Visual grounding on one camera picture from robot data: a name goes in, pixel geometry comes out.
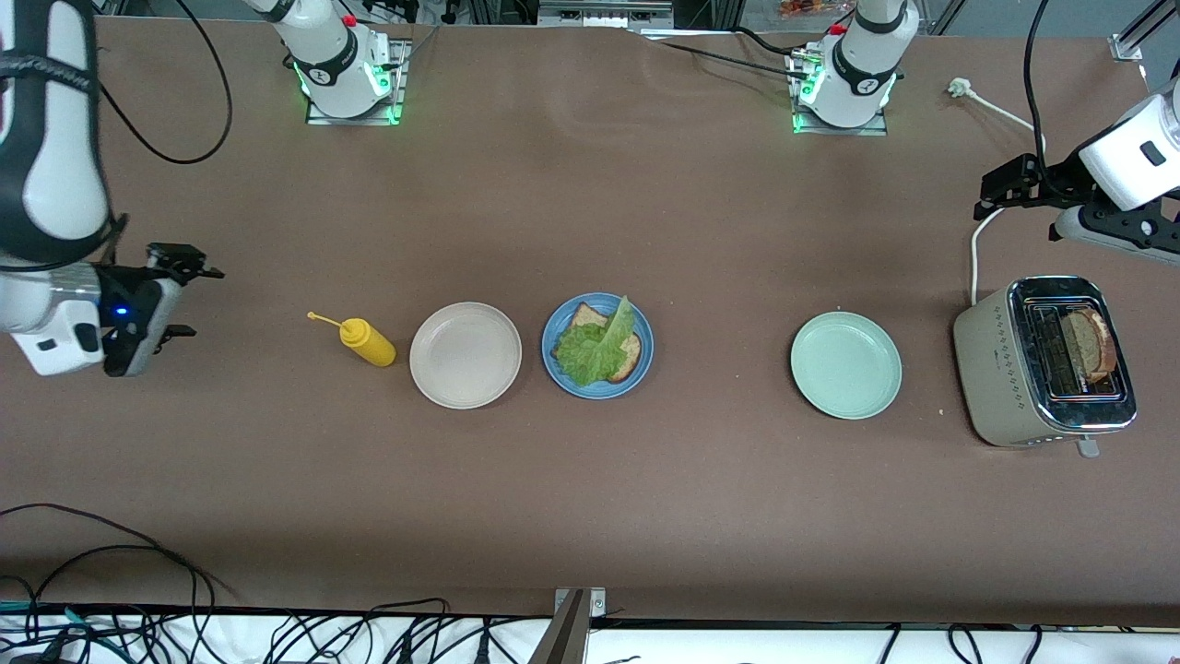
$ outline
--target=white plate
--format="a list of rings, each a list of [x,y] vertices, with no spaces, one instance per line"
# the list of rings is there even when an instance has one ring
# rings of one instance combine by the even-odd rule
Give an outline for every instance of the white plate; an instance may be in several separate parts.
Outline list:
[[[889,408],[902,389],[902,357],[872,320],[833,310],[807,321],[791,347],[791,373],[815,408],[864,420]]]
[[[418,328],[409,374],[432,402],[458,410],[487,406],[512,387],[520,370],[520,335],[492,305],[442,307]]]

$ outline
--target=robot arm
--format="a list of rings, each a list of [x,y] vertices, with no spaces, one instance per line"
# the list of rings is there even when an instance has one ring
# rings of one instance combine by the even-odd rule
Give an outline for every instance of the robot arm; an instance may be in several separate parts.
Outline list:
[[[336,15],[332,0],[244,0],[275,26],[303,91],[323,113],[353,118],[389,96],[389,38]]]
[[[1180,78],[1127,111],[1066,160],[1021,155],[983,177],[976,219],[998,208],[1062,208],[1049,238],[1068,237],[1180,265],[1180,223],[1162,199],[1180,188]]]
[[[99,362],[135,376],[190,334],[168,324],[181,287],[221,272],[179,244],[150,245],[146,267],[113,264],[125,221],[98,156],[90,0],[0,0],[0,330],[42,376]]]
[[[0,2],[0,270],[79,261],[112,219],[88,0]]]
[[[809,50],[820,52],[799,101],[839,127],[861,126],[889,100],[897,65],[918,32],[912,0],[861,0],[844,34],[828,34]]]

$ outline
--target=mustard bottle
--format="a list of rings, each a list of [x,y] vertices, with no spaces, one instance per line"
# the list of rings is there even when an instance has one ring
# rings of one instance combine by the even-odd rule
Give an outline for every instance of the mustard bottle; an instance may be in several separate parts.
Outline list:
[[[398,351],[393,348],[393,344],[363,317],[349,317],[343,322],[336,322],[312,310],[307,311],[307,316],[312,320],[322,320],[339,327],[340,343],[368,361],[369,364],[389,367],[393,364],[394,359],[398,357]]]

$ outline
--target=toast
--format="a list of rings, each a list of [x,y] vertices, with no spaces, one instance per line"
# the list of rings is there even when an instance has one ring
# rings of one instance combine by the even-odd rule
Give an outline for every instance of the toast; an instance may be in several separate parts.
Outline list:
[[[1093,308],[1080,308],[1069,311],[1061,318],[1066,330],[1069,350],[1076,348],[1086,380],[1096,383],[1114,372],[1119,363],[1119,353],[1114,346],[1114,336],[1102,314]]]
[[[608,320],[610,320],[608,316],[598,313],[590,304],[582,302],[578,304],[577,310],[573,311],[570,327],[576,324],[601,324],[605,327]],[[631,336],[623,342],[623,350],[627,351],[627,360],[623,362],[623,367],[607,380],[616,386],[627,381],[631,373],[635,372],[635,368],[640,366],[640,357],[643,355],[643,343],[640,342],[640,336],[632,331]]]

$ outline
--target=lettuce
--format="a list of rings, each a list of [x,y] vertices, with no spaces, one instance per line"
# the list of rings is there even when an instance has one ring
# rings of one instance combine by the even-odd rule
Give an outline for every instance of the lettuce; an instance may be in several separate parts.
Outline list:
[[[635,309],[624,295],[618,308],[602,324],[577,324],[562,331],[557,342],[557,364],[570,380],[585,388],[590,383],[605,381],[623,368],[627,353],[623,342],[631,336],[635,327]]]

